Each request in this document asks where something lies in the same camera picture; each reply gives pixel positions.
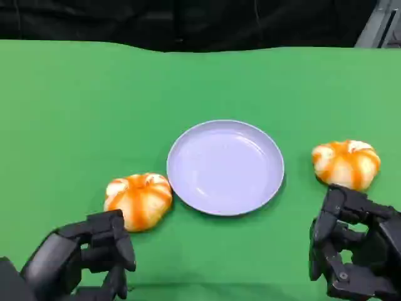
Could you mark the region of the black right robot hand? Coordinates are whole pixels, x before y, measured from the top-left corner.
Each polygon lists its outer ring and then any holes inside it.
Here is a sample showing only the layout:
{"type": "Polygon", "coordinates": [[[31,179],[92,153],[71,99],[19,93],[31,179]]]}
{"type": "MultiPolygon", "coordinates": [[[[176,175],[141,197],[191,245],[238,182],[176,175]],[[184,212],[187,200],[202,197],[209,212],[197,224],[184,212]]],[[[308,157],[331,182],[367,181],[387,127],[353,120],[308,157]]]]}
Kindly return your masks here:
{"type": "Polygon", "coordinates": [[[330,184],[310,227],[309,277],[344,300],[400,300],[400,212],[330,184]]]}

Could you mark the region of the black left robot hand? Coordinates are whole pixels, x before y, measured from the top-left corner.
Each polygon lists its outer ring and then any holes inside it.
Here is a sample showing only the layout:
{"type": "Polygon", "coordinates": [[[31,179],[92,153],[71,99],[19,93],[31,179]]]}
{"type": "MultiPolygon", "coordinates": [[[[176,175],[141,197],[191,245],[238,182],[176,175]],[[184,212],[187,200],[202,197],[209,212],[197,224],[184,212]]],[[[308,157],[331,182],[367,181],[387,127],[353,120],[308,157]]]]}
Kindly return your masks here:
{"type": "Polygon", "coordinates": [[[38,300],[114,300],[128,295],[135,252],[121,210],[91,214],[49,233],[20,274],[38,300]]]}

